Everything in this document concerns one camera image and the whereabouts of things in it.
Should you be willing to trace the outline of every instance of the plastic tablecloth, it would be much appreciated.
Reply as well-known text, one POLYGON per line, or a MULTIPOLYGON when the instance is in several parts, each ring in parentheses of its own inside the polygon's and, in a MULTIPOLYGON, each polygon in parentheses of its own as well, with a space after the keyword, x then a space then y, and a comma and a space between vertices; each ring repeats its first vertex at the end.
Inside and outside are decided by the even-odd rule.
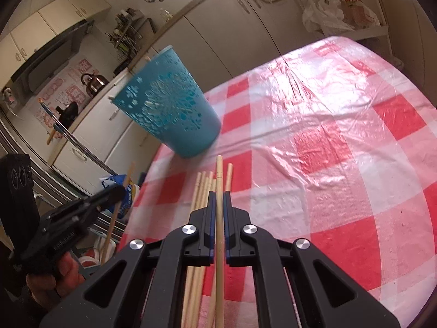
MULTIPOLYGON (((406 327, 436 286, 437 110, 365 47, 331 37, 206 94, 222 120, 205 153, 162 146, 122 239, 186 224, 198 171, 232 162, 232 203, 286 241, 308 238, 406 327)), ((199 327, 213 269, 206 271, 199 327)), ((226 267, 226 328, 257 327, 250 268, 226 267)))

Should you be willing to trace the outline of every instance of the kettle handle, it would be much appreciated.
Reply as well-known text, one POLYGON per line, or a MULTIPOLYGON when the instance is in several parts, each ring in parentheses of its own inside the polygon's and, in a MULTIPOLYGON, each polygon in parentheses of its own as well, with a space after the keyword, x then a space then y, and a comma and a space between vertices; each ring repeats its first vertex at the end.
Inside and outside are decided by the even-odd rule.
POLYGON ((87 83, 84 81, 84 76, 89 76, 90 78, 93 78, 94 75, 91 74, 82 74, 82 76, 80 77, 80 81, 82 81, 82 84, 86 85, 87 83))

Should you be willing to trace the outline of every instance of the copper kettle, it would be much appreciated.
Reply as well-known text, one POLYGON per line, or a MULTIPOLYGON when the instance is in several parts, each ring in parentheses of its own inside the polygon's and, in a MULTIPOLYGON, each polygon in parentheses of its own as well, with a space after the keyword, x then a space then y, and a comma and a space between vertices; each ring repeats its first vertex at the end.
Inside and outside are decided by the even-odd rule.
POLYGON ((103 75, 83 74, 80 78, 82 84, 87 86, 87 94, 91 97, 96 96, 109 81, 103 75))

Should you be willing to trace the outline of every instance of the bottle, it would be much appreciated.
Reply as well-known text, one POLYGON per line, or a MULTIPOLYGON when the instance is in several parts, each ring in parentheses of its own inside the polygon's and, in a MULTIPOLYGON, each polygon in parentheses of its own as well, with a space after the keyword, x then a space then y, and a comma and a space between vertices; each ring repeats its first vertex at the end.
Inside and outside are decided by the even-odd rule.
POLYGON ((163 8, 160 8, 161 11, 161 17, 164 19, 164 21, 168 22, 173 17, 173 15, 168 12, 167 10, 164 10, 163 8))

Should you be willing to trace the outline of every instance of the triangular cutout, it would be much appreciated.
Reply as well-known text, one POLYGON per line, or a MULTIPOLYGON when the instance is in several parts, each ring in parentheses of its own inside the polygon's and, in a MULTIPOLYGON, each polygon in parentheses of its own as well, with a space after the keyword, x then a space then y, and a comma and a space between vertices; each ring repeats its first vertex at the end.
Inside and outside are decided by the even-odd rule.
POLYGON ((124 260, 114 265, 114 267, 108 271, 105 276, 103 276, 88 291, 86 291, 84 298, 87 301, 98 305, 99 307, 108 307, 125 267, 126 262, 124 260))
POLYGON ((322 282, 329 303, 339 307, 355 298, 353 291, 336 277, 320 260, 314 261, 314 269, 322 282))

